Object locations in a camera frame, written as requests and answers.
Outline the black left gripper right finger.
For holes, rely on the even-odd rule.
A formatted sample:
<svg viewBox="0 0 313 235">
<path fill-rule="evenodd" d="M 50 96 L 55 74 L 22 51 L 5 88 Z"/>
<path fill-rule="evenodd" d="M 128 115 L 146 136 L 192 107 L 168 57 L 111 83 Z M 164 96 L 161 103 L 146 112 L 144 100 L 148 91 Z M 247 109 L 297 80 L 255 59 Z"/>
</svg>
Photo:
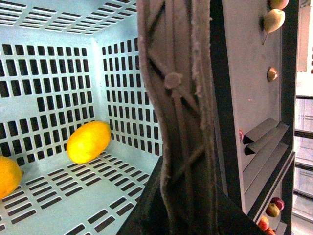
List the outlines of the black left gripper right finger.
<svg viewBox="0 0 313 235">
<path fill-rule="evenodd" d="M 217 186 L 217 221 L 220 235 L 265 235 L 243 211 Z"/>
</svg>

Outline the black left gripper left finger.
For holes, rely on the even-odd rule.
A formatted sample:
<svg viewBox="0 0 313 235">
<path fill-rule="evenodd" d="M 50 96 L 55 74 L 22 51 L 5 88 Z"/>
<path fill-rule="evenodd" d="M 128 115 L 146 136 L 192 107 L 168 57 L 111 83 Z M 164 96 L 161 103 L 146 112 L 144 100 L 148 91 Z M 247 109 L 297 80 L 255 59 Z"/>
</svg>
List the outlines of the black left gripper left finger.
<svg viewBox="0 0 313 235">
<path fill-rule="evenodd" d="M 160 191 L 162 163 L 161 156 L 136 206 L 118 230 L 118 235 L 168 235 L 170 233 L 168 214 Z"/>
</svg>

